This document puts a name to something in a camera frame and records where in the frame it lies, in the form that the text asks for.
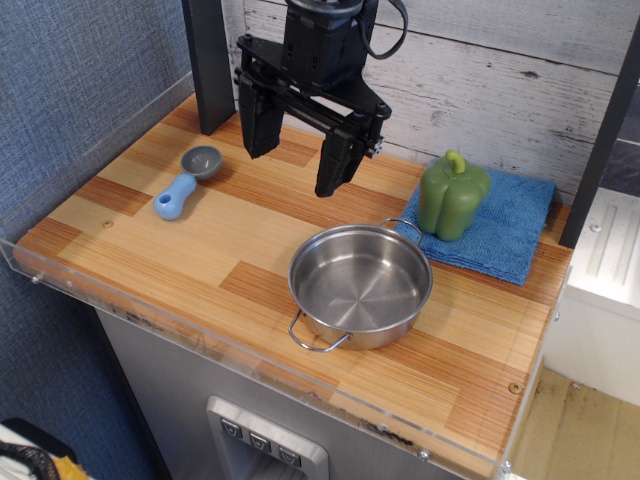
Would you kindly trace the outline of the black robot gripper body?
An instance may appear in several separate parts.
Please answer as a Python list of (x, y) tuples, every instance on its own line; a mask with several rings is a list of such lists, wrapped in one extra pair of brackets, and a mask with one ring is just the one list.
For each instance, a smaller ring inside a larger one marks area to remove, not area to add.
[(237, 40), (243, 72), (288, 84), (279, 94), (290, 114), (325, 135), (340, 129), (365, 145), (364, 155), (380, 152), (389, 105), (365, 82), (362, 71), (370, 45), (375, 1), (290, 1), (281, 42), (246, 33)]

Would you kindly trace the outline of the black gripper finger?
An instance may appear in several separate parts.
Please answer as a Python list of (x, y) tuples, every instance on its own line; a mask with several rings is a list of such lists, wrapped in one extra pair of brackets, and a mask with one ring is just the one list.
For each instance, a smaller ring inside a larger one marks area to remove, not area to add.
[(284, 107), (279, 94), (288, 84), (255, 72), (243, 72), (238, 79), (239, 112), (243, 143), (252, 159), (269, 153), (280, 143)]
[(350, 132), (340, 129), (326, 135), (321, 148), (315, 194), (330, 197), (343, 183), (349, 183), (365, 153), (365, 145)]

